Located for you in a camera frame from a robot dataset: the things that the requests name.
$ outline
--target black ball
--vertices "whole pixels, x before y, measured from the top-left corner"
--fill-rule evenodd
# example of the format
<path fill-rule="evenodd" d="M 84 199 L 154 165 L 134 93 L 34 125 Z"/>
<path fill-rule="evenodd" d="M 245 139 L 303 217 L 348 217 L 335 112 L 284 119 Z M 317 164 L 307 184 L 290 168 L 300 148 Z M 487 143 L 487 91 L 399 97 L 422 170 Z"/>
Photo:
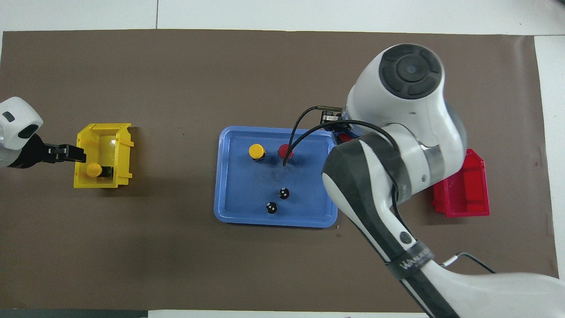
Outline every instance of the black ball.
<path fill-rule="evenodd" d="M 277 212 L 277 204 L 274 202 L 269 202 L 267 203 L 266 209 L 268 213 L 273 214 Z"/>
<path fill-rule="evenodd" d="M 286 200 L 290 197 L 290 191 L 287 188 L 281 188 L 279 190 L 279 198 Z"/>

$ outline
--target red cap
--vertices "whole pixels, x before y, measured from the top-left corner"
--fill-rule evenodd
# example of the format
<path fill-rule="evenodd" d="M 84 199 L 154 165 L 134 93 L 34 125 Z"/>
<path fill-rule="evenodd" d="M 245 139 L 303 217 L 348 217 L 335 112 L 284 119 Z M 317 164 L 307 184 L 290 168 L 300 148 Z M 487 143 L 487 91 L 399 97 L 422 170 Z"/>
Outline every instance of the red cap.
<path fill-rule="evenodd" d="M 348 134 L 344 134 L 343 132 L 341 134 L 337 135 L 337 137 L 339 137 L 339 139 L 343 142 L 353 140 L 353 138 L 351 138 L 351 136 L 349 136 Z"/>
<path fill-rule="evenodd" d="M 288 144 L 284 144 L 282 146 L 279 147 L 279 156 L 281 156 L 281 158 L 284 159 L 284 156 L 286 156 L 286 152 L 288 151 Z M 294 155 L 294 151 L 290 152 L 290 156 L 288 156 L 288 159 L 292 158 L 292 155 Z"/>

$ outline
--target dark gray circular cap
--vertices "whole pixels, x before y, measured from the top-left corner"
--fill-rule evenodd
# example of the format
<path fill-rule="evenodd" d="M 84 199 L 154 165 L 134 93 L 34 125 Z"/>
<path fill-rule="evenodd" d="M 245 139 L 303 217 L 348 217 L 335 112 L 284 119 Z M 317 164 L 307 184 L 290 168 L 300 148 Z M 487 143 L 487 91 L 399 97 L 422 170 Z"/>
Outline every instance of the dark gray circular cap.
<path fill-rule="evenodd" d="M 400 44 L 383 54 L 379 77 L 393 95 L 415 100 L 430 95 L 440 84 L 441 64 L 422 46 Z"/>
<path fill-rule="evenodd" d="M 407 232 L 402 231 L 400 233 L 400 241 L 404 244 L 410 244 L 412 243 L 412 237 Z"/>

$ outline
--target plastic bin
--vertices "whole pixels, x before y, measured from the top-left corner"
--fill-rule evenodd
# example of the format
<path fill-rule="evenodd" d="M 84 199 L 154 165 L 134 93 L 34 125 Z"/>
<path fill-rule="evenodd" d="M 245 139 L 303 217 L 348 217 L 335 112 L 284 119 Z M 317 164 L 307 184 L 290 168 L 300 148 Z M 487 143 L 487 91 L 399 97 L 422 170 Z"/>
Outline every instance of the plastic bin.
<path fill-rule="evenodd" d="M 316 131 L 298 144 L 286 167 L 279 155 L 292 129 L 229 126 L 218 146 L 214 214 L 227 223 L 328 227 L 337 219 L 337 206 L 325 191 L 321 171 L 334 143 L 330 132 Z M 295 139 L 306 130 L 296 130 Z M 254 161 L 249 148 L 260 144 L 265 158 Z M 286 188 L 290 197 L 281 199 Z M 278 205 L 268 213 L 266 205 Z"/>
<path fill-rule="evenodd" d="M 79 132 L 77 147 L 84 149 L 86 163 L 75 164 L 74 188 L 117 188 L 126 185 L 129 173 L 129 153 L 133 147 L 128 127 L 130 123 L 90 124 Z M 112 177 L 90 177 L 86 167 L 92 163 L 114 168 Z"/>
<path fill-rule="evenodd" d="M 446 217 L 490 215 L 484 160 L 468 149 L 461 170 L 434 184 L 433 195 L 433 206 Z"/>

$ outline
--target table surface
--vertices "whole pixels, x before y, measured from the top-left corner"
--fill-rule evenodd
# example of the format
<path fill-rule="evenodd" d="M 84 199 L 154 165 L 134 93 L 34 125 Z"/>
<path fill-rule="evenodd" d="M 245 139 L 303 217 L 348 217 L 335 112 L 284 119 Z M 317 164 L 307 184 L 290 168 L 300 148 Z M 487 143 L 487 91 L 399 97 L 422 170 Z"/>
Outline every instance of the table surface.
<path fill-rule="evenodd" d="M 565 222 L 565 197 L 557 195 L 565 190 L 565 150 L 559 140 L 565 132 L 560 87 L 565 79 L 565 7 L 559 1 L 0 1 L 0 32 L 150 28 L 535 35 L 553 223 Z M 554 229 L 563 273 L 565 231 Z"/>

